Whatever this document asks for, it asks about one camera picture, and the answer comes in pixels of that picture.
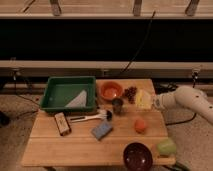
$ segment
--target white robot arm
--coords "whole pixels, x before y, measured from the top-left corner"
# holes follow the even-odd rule
[[[159,110],[176,107],[188,108],[213,125],[213,105],[207,101],[206,94],[201,90],[181,86],[173,92],[155,96],[153,104]]]

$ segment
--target green plastic bin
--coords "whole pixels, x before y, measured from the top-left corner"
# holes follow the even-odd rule
[[[91,112],[95,108],[95,84],[93,76],[50,77],[40,108],[48,113]],[[87,92],[85,107],[65,107],[81,91]]]

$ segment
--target black wall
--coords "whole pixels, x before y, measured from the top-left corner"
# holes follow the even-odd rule
[[[149,20],[0,20],[0,59],[130,60]],[[153,20],[137,61],[213,61],[213,20]]]

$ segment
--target small box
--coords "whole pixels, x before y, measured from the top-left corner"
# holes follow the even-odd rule
[[[62,112],[55,115],[55,121],[61,136],[67,135],[71,132],[71,128]]]

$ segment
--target red bowl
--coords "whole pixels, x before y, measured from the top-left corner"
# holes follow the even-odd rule
[[[107,81],[100,87],[100,96],[105,100],[113,100],[119,98],[123,94],[123,88],[120,84],[114,81]]]

